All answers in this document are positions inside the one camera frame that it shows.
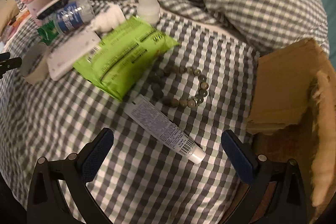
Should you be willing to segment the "white spray bottle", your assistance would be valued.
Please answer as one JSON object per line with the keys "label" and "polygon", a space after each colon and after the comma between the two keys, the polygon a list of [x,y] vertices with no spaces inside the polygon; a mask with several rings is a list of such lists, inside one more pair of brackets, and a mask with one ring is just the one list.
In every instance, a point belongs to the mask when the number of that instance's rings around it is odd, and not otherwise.
{"label": "white spray bottle", "polygon": [[160,20],[158,0],[138,0],[137,14],[148,24],[156,25]]}

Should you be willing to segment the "white ointment tube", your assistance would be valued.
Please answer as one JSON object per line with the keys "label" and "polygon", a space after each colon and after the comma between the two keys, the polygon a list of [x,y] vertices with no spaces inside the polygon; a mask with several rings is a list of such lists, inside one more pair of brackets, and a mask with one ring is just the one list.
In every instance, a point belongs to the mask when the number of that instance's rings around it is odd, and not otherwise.
{"label": "white ointment tube", "polygon": [[205,151],[143,96],[128,103],[125,112],[157,141],[179,155],[195,164],[200,164],[205,158]]}

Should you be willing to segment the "brown cardboard box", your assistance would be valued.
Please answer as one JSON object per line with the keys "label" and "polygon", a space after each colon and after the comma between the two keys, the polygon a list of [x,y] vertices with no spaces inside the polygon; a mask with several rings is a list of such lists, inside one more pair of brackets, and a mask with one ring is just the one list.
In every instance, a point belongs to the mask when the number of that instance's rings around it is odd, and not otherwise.
{"label": "brown cardboard box", "polygon": [[335,70],[314,39],[258,60],[247,131],[274,160],[295,158],[309,223],[335,223]]}

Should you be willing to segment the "green wet wipes pack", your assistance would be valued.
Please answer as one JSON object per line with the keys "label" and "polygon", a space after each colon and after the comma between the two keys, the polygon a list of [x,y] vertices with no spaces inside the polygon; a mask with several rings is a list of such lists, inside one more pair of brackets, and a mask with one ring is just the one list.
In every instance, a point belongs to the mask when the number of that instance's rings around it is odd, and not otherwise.
{"label": "green wet wipes pack", "polygon": [[122,101],[155,60],[178,44],[133,16],[105,35],[73,67],[94,86]]}

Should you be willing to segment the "white rectangular plastic case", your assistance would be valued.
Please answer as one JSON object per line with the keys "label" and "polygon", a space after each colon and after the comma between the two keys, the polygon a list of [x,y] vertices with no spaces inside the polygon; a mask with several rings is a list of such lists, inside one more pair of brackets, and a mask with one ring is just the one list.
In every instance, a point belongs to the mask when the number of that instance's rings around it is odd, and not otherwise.
{"label": "white rectangular plastic case", "polygon": [[47,65],[52,80],[57,81],[69,72],[77,59],[92,50],[101,39],[93,31],[82,31],[70,39],[62,46],[57,47],[48,57]]}

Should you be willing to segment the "black white device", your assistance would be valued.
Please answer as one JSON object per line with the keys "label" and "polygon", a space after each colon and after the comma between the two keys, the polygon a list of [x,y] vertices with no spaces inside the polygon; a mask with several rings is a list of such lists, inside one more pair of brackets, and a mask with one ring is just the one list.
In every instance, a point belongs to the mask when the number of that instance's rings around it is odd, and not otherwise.
{"label": "black white device", "polygon": [[55,11],[60,10],[65,7],[68,3],[74,2],[76,0],[52,0],[50,3],[46,4],[37,12],[37,19],[43,20],[46,17],[53,14]]}

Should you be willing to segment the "small plastic water bottle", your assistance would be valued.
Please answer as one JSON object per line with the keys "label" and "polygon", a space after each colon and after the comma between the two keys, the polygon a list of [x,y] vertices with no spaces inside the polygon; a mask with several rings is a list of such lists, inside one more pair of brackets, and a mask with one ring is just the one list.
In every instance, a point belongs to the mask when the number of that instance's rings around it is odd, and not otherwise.
{"label": "small plastic water bottle", "polygon": [[90,0],[76,0],[56,11],[52,21],[59,34],[67,34],[95,17]]}

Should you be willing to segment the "green medicine sachet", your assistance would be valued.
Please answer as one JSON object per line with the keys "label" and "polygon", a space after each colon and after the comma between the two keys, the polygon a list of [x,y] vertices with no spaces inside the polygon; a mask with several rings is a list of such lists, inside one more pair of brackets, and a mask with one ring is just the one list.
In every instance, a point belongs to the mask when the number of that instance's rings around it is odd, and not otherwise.
{"label": "green medicine sachet", "polygon": [[61,36],[53,21],[50,21],[38,28],[41,41],[50,46],[54,40]]}

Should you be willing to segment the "red orange snack packet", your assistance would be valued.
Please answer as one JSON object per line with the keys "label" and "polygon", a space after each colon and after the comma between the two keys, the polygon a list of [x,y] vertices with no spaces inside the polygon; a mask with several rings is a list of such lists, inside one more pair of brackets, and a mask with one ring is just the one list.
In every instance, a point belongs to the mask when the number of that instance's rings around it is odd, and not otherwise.
{"label": "red orange snack packet", "polygon": [[13,28],[17,28],[29,16],[30,16],[30,12],[28,8],[24,8],[22,11],[19,12],[18,15],[12,18],[12,20],[9,22],[9,26],[12,26]]}

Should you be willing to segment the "clear tape roll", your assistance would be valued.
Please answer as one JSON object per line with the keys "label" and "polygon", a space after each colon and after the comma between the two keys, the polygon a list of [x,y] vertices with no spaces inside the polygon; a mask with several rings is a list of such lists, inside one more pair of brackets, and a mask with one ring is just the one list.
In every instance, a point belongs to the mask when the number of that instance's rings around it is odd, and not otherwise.
{"label": "clear tape roll", "polygon": [[49,74],[47,59],[50,48],[43,42],[32,46],[22,59],[20,73],[27,83],[35,85],[43,81]]}

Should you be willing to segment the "grey gingham bed sheet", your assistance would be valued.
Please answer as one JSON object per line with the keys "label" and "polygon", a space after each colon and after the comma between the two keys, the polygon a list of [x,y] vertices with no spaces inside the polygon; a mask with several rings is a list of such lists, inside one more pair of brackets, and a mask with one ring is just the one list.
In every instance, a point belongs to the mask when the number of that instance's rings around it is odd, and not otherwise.
{"label": "grey gingham bed sheet", "polygon": [[126,99],[152,96],[150,79],[168,63],[200,69],[210,86],[196,109],[163,114],[206,152],[198,165],[157,142],[124,113],[124,103],[76,71],[58,81],[28,84],[20,71],[1,80],[1,174],[26,206],[37,159],[64,159],[78,152],[104,127],[114,145],[88,189],[113,223],[218,223],[229,208],[238,177],[221,147],[232,129],[249,143],[246,119],[256,80],[258,51],[190,20],[164,14],[158,29],[178,41],[136,83]]}

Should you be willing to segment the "small white plush toy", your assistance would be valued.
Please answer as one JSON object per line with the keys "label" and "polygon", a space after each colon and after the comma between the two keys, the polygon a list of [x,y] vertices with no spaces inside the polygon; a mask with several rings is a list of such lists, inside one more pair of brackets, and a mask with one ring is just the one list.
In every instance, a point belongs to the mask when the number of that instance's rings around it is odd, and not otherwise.
{"label": "small white plush toy", "polygon": [[126,21],[119,5],[110,4],[106,11],[100,12],[90,22],[90,29],[98,33],[107,33]]}

